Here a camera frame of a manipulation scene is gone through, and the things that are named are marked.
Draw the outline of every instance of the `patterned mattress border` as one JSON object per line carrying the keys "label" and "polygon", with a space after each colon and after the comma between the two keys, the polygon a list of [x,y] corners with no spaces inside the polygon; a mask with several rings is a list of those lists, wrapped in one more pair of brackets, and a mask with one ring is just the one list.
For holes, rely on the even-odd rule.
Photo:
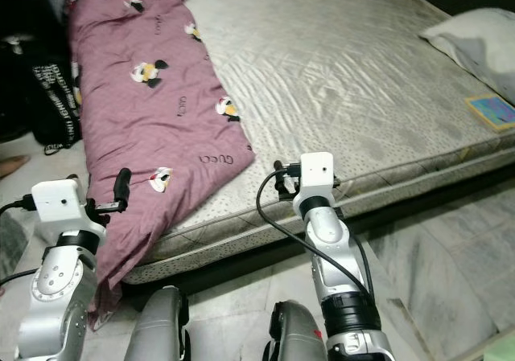
{"label": "patterned mattress border", "polygon": [[[499,136],[497,140],[481,143],[478,145],[478,148],[470,146],[449,154],[441,155],[439,156],[439,163],[433,162],[430,166],[423,165],[422,162],[412,162],[402,165],[419,166],[419,169],[424,171],[432,167],[431,171],[427,171],[425,174],[419,176],[412,175],[409,178],[404,176],[404,178],[406,178],[405,180],[398,179],[394,181],[395,174],[391,171],[398,169],[398,167],[378,172],[375,175],[381,178],[384,183],[388,181],[389,185],[386,184],[365,193],[358,193],[358,191],[356,191],[356,189],[359,188],[357,181],[368,178],[371,175],[363,175],[359,178],[349,180],[342,183],[337,191],[340,193],[337,203],[344,209],[345,215],[358,215],[403,199],[413,198],[438,187],[444,187],[452,183],[457,183],[460,180],[507,166],[515,162],[515,133],[505,133],[502,136]],[[480,147],[484,145],[493,146],[496,152],[480,155],[479,151],[482,150]],[[445,158],[458,159],[460,163],[443,167],[440,162]],[[282,205],[284,207],[279,208],[288,208],[291,210],[290,204],[282,203]],[[277,206],[276,203],[268,206],[268,212],[271,212],[273,218],[278,215]],[[300,232],[303,228],[302,221],[292,214],[283,218],[276,217],[275,219],[280,219],[281,225],[294,232]],[[224,221],[227,221],[227,218],[219,220],[217,223]],[[280,232],[275,231],[268,225],[260,225],[255,228],[240,230],[239,233],[232,234],[230,237],[217,240],[211,244],[200,244],[174,256],[168,255],[162,260],[139,265],[124,278],[124,282],[140,284],[156,281],[177,273],[198,269],[213,261],[221,260],[239,252],[244,252],[282,238],[283,236]]]}
{"label": "patterned mattress border", "polygon": [[[366,211],[378,209],[378,207],[361,210],[347,200],[370,191],[395,186],[425,174],[445,170],[513,146],[515,146],[515,131],[503,133],[495,139],[459,148],[453,152],[441,154],[433,158],[403,163],[385,170],[344,180],[333,193],[337,205],[343,207],[345,215],[359,215]],[[285,219],[294,215],[291,207],[285,203],[274,202],[266,204],[266,209],[274,219]],[[223,240],[229,236],[249,231],[263,224],[264,222],[255,208],[250,208],[188,228],[172,228],[169,230],[170,232],[158,239],[141,263],[145,264],[167,259],[192,249],[216,243],[218,240]],[[179,236],[183,237],[182,241],[177,241]]]}

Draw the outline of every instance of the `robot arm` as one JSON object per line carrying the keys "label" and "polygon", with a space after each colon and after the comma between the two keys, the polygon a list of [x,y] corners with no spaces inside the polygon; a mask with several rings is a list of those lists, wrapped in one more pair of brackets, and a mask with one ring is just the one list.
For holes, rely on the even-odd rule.
{"label": "robot arm", "polygon": [[19,330],[17,360],[79,360],[87,308],[97,289],[98,246],[105,241],[107,212],[127,207],[131,173],[124,168],[114,185],[114,201],[95,206],[71,178],[32,188],[41,227],[54,232],[31,283],[31,305]]}
{"label": "robot arm", "polygon": [[[349,230],[333,209],[332,160],[332,155],[325,152],[303,154],[300,167],[297,164],[288,167],[288,172],[299,176],[293,207],[306,225],[307,242],[363,284],[359,265],[349,247]],[[373,298],[320,256],[313,255],[311,263],[328,333],[329,360],[394,361]]]}

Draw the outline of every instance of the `black cable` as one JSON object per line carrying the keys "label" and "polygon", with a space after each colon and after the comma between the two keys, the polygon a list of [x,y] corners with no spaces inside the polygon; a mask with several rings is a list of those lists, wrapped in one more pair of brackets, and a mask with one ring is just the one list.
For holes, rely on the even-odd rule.
{"label": "black cable", "polygon": [[373,292],[373,283],[372,283],[372,275],[370,273],[369,259],[367,258],[367,254],[365,253],[365,249],[363,248],[363,244],[361,241],[356,238],[356,236],[350,232],[348,232],[349,236],[356,243],[356,246],[360,249],[361,258],[363,259],[363,267],[365,267],[365,276],[367,277],[367,286],[369,287],[370,297],[373,301],[376,301],[376,296]]}
{"label": "black cable", "polygon": [[7,211],[9,208],[18,208],[18,204],[16,202],[14,203],[10,203],[10,204],[6,204],[5,206],[3,206],[2,208],[0,208],[0,216],[2,216],[2,214]]}
{"label": "black cable", "polygon": [[372,295],[369,293],[369,291],[361,284],[361,282],[354,277],[344,266],[340,265],[338,262],[336,262],[334,259],[332,259],[330,256],[324,254],[317,248],[311,246],[309,243],[305,242],[304,240],[300,239],[298,236],[293,234],[292,232],[289,232],[286,230],[283,226],[275,223],[271,218],[269,218],[265,212],[262,210],[261,207],[261,194],[263,192],[263,189],[265,188],[265,185],[276,175],[276,174],[285,174],[287,172],[287,169],[284,168],[282,170],[276,170],[275,172],[272,172],[268,176],[266,176],[265,180],[259,187],[259,190],[257,190],[256,195],[256,208],[257,213],[272,227],[277,228],[280,232],[288,236],[289,238],[293,239],[297,243],[304,246],[305,249],[313,252],[315,255],[320,256],[325,261],[329,262],[331,265],[335,266],[337,269],[339,269],[343,274],[345,274],[355,285],[356,287],[372,302],[375,304],[375,301],[372,298]]}
{"label": "black cable", "polygon": [[36,271],[38,271],[38,269],[22,271],[21,273],[17,273],[17,274],[13,274],[13,275],[10,275],[8,277],[5,277],[5,278],[0,280],[0,287],[5,285],[7,282],[13,281],[14,279],[25,277],[26,275],[34,274]]}

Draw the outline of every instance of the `pink blanket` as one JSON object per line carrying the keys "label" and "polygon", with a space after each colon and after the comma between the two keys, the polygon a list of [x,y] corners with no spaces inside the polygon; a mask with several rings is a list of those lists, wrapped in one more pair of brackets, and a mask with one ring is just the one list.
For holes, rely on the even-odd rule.
{"label": "pink blanket", "polygon": [[129,207],[97,254],[97,314],[161,233],[253,161],[183,2],[67,0],[89,197],[110,201],[118,171],[133,172]]}

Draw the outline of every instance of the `gray mattress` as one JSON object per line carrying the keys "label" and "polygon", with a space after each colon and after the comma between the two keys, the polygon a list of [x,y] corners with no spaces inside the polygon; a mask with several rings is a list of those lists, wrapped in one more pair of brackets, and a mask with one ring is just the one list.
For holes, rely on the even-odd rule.
{"label": "gray mattress", "polygon": [[[472,116],[489,89],[417,33],[445,16],[420,0],[189,0],[256,162],[165,233],[125,279],[153,281],[281,239],[254,210],[277,158],[327,150],[335,197],[357,215],[515,161],[515,133]],[[272,186],[267,211],[300,231]]]}

